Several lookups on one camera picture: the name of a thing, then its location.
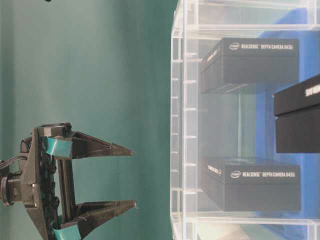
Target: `teal tape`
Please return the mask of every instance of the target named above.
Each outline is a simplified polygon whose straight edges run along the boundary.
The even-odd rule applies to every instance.
[[[65,158],[70,156],[72,141],[64,141],[52,137],[44,137],[43,141],[47,154]]]
[[[81,240],[81,235],[79,232],[78,225],[69,226],[63,229],[55,229],[53,233],[56,240]]]

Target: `camera box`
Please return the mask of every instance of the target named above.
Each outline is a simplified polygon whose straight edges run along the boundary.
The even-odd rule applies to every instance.
[[[200,159],[201,189],[223,211],[298,211],[300,167],[261,158]]]
[[[201,93],[256,94],[299,80],[299,41],[222,38],[199,65]]]
[[[320,75],[274,95],[276,151],[320,153]]]

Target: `intel logo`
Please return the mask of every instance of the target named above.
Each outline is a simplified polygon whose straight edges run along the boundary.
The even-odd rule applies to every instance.
[[[240,43],[237,43],[237,42],[234,42],[229,46],[231,50],[237,50],[239,47],[240,47]]]
[[[237,179],[241,176],[241,172],[240,171],[233,171],[230,176],[233,178],[233,179]]]

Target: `teal backdrop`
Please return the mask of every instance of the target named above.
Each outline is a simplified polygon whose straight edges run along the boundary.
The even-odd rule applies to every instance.
[[[77,202],[136,199],[88,240],[171,240],[170,32],[176,0],[1,0],[0,158],[32,127],[72,128],[133,157],[73,161]],[[21,203],[1,240],[40,240]]]

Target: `clear acrylic box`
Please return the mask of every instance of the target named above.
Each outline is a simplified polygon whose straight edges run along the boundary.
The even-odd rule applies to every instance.
[[[222,93],[200,89],[203,61],[227,38],[297,39],[297,81],[320,74],[319,4],[179,0],[171,31],[170,218],[175,240],[320,240],[320,154],[277,153],[275,148],[273,94],[294,83],[264,82],[264,90],[249,93],[239,90],[248,84]],[[202,188],[204,157],[299,166],[299,209],[223,209]]]

